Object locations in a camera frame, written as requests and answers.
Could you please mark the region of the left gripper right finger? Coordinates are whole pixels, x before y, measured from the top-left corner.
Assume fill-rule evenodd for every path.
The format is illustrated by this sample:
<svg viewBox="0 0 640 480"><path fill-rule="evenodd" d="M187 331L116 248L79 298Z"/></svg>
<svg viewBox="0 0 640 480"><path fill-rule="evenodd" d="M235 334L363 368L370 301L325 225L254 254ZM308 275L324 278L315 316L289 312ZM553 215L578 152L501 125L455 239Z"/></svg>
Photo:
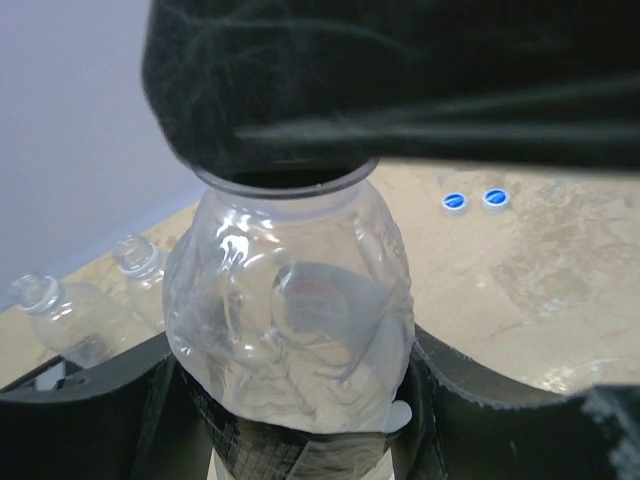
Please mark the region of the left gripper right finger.
<svg viewBox="0 0 640 480"><path fill-rule="evenodd" d="M636 479L639 388L568 396L507 378L416 330L398 396L398 479Z"/></svg>

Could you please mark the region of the small clear plastic bottle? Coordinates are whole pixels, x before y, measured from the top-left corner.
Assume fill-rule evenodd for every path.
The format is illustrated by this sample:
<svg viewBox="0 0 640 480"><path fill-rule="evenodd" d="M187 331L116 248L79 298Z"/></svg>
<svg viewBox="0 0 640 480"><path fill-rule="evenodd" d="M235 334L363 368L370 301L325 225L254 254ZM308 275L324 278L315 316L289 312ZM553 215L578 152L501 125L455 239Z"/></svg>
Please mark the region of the small clear plastic bottle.
<svg viewBox="0 0 640 480"><path fill-rule="evenodd" d="M163 308L218 478L393 477L415 323L376 165L293 189L203 175Z"/></svg>

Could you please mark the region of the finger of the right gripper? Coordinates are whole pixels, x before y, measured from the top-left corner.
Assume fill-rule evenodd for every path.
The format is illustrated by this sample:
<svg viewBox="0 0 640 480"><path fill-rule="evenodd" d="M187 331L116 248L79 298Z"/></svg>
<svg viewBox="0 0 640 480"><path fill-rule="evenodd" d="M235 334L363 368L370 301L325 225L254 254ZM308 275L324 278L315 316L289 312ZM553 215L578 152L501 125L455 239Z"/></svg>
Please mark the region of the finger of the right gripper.
<svg viewBox="0 0 640 480"><path fill-rule="evenodd" d="M635 1L154 1L142 82L177 157L213 175L639 168Z"/></svg>

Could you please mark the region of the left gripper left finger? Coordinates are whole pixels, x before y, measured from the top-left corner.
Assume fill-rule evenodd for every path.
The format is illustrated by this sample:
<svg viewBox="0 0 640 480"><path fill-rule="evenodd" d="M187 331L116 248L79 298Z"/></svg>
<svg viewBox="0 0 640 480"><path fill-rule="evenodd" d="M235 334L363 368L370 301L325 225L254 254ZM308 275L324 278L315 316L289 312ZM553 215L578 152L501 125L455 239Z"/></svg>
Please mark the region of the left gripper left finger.
<svg viewBox="0 0 640 480"><path fill-rule="evenodd" d="M4 479L205 479L211 453L163 334L55 390L1 393Z"/></svg>

